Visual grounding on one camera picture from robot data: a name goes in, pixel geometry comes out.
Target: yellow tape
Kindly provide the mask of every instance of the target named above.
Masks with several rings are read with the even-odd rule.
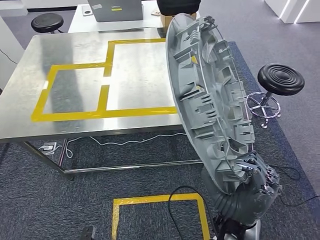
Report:
[[[41,92],[40,97],[38,98],[35,109],[31,115],[31,120],[33,122],[60,122],[85,119],[176,114],[177,110],[174,106],[106,110],[108,95],[109,91],[109,85],[101,86],[97,111],[43,113],[47,99],[48,98],[51,89],[54,85],[54,79],[56,78],[57,73],[58,71],[104,68],[103,76],[110,77],[112,71],[112,64],[115,55],[115,45],[164,42],[165,42],[165,38],[113,40],[108,42],[108,49],[106,51],[106,62],[52,65],[47,76],[48,87],[43,89]]]
[[[131,204],[149,204],[168,202],[170,195],[156,195],[156,196],[140,196],[140,197],[129,197],[129,198],[115,198],[113,200],[113,212],[112,222],[111,239],[117,239],[117,229],[119,223],[119,209],[122,205]],[[198,193],[181,193],[174,194],[171,201],[187,201],[196,200],[198,204],[198,214],[200,216],[201,227],[204,240],[210,239],[209,227],[207,220],[206,211],[203,199]]]

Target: stainless steel table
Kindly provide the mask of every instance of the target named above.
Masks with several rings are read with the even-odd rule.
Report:
[[[67,177],[156,167],[61,165],[67,138],[180,128],[165,54],[165,39],[156,28],[34,36],[0,95],[0,142],[21,142]],[[65,138],[57,164],[27,142],[49,138]]]

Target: chrome stool base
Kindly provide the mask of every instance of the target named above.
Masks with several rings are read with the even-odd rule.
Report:
[[[280,104],[274,97],[272,96],[272,94],[271,92],[253,92],[247,96],[247,99],[245,101],[248,108],[254,116],[257,116],[258,118],[265,119],[265,123],[261,124],[261,127],[263,129],[266,129],[268,127],[269,119],[273,119],[275,117],[280,117]],[[255,97],[260,97],[260,101],[256,100]],[[251,104],[249,106],[248,101],[253,102],[254,106]],[[276,107],[274,106],[269,106],[267,105],[268,101],[272,101],[276,104]],[[261,109],[263,114],[259,114],[256,112],[257,110]],[[268,115],[266,111],[266,109],[272,110],[272,111],[276,111],[275,113],[272,112],[272,115]]]

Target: stool footrest ring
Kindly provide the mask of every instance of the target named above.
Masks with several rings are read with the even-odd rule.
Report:
[[[247,96],[245,103],[246,103],[247,107],[253,115],[261,118],[261,119],[272,119],[272,118],[275,118],[275,117],[278,116],[281,108],[280,108],[280,104],[275,98],[269,95],[269,96],[267,96],[268,97],[267,101],[272,101],[272,102],[276,104],[276,107],[269,106],[269,105],[267,105],[267,104],[262,104],[262,103],[266,103],[266,100],[264,98],[267,94],[266,94],[264,92],[253,92],[253,93],[251,93],[251,94]],[[255,96],[255,97],[256,96],[261,96],[262,98],[261,98],[260,101],[258,101],[257,99],[254,99],[254,96]],[[251,101],[253,104],[251,104],[249,106],[248,101]],[[258,109],[261,109],[263,114],[259,114],[259,113],[256,112]],[[272,112],[272,114],[268,115],[268,113],[270,113],[270,112],[269,111],[266,112],[266,109],[276,111],[276,112],[275,113]]]

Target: white desk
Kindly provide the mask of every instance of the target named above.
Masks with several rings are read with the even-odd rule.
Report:
[[[97,22],[94,15],[83,16],[82,6],[88,4],[79,4],[75,10],[73,19],[69,29],[69,33],[83,33],[83,32],[101,32],[101,31],[115,31],[138,28],[162,28],[160,16],[153,16],[151,13],[158,8],[156,0],[143,1],[143,20],[139,21],[111,21],[111,22]]]

